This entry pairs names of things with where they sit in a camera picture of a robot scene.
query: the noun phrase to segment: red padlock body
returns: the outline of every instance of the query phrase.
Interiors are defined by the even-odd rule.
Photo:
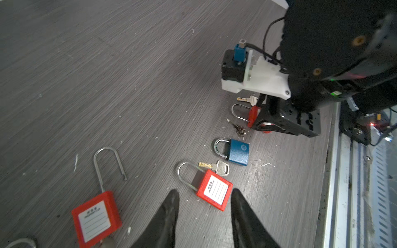
[[[260,112],[260,107],[258,107],[258,106],[253,106],[252,108],[251,108],[251,110],[250,110],[250,112],[249,112],[249,115],[248,115],[248,124],[247,124],[247,126],[249,127],[249,128],[252,128],[252,125],[254,125],[254,122],[255,122],[255,120],[256,120],[256,117],[258,117],[258,115],[259,115],[259,112]]]
[[[208,169],[201,181],[197,196],[221,211],[225,211],[233,183]]]
[[[80,248],[89,248],[122,225],[113,193],[106,191],[72,210]]]

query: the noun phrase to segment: white label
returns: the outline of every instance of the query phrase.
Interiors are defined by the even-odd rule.
[[[204,195],[208,196],[211,200],[214,200],[219,205],[222,205],[228,188],[229,186],[227,184],[211,175],[207,187],[204,190]]]
[[[79,221],[85,243],[108,229],[110,227],[110,221],[105,202],[101,201],[80,213]]]

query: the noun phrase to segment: metal shackle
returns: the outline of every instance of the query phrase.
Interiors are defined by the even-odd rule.
[[[17,244],[23,244],[23,243],[28,244],[31,248],[36,248],[37,247],[36,246],[36,242],[33,239],[20,238],[20,239],[17,239],[15,241],[11,242],[9,245],[6,246],[6,248],[11,248],[11,247],[13,247],[13,246],[15,246]]]
[[[105,192],[105,189],[103,188],[102,176],[99,171],[98,163],[96,161],[96,156],[98,155],[99,152],[101,152],[103,150],[111,150],[112,152],[114,152],[114,155],[116,155],[117,163],[119,164],[119,167],[120,167],[121,174],[124,176],[124,181],[127,180],[127,176],[125,175],[124,168],[123,168],[123,165],[121,164],[121,160],[120,160],[119,154],[117,153],[117,150],[114,149],[113,147],[109,147],[109,146],[99,149],[94,155],[94,166],[95,166],[96,174],[98,175],[98,180],[99,180],[100,189],[102,190],[102,193]]]
[[[193,185],[191,185],[190,183],[186,182],[185,180],[182,179],[181,177],[181,167],[184,166],[185,164],[191,165],[194,168],[198,169],[199,171],[205,173],[205,171],[203,171],[199,166],[189,163],[189,162],[183,162],[178,166],[178,170],[177,170],[177,174],[178,174],[178,178],[179,180],[181,180],[181,182],[183,182],[184,184],[186,184],[187,186],[191,187],[192,189],[194,189],[195,191],[198,191],[198,189],[196,187],[194,187]]]
[[[246,109],[249,109],[249,110],[251,110],[251,108],[250,108],[250,107],[247,107],[247,106],[244,106],[244,105],[242,105],[242,104],[239,104],[239,103],[236,103],[236,104],[234,104],[234,105],[231,107],[231,114],[232,114],[232,115],[234,115],[235,117],[237,117],[237,118],[239,118],[239,119],[241,119],[241,120],[243,120],[243,121],[248,122],[247,119],[244,119],[244,118],[242,118],[241,116],[238,116],[238,115],[236,115],[236,114],[234,113],[234,107],[235,107],[235,106],[240,106],[240,107],[243,107],[243,108],[246,108]]]
[[[222,158],[227,159],[227,156],[226,156],[225,154],[222,154],[222,153],[220,153],[220,152],[218,151],[218,143],[219,143],[219,142],[226,142],[226,143],[229,143],[229,140],[226,140],[226,139],[224,139],[224,138],[219,138],[219,139],[217,139],[217,140],[214,142],[214,152],[215,152],[216,154],[218,154],[219,156],[221,156]]]

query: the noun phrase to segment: blue connector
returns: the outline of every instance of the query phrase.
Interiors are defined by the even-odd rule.
[[[240,43],[234,48],[233,60],[237,62],[245,61],[245,40],[241,40]]]

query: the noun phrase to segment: blue padlock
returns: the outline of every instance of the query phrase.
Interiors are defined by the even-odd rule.
[[[229,153],[228,155],[222,154],[218,151],[218,143],[226,142],[229,143]],[[216,154],[225,158],[233,163],[238,163],[243,166],[248,165],[248,156],[249,156],[249,144],[238,141],[238,140],[226,140],[223,138],[217,139],[214,143],[214,151]]]

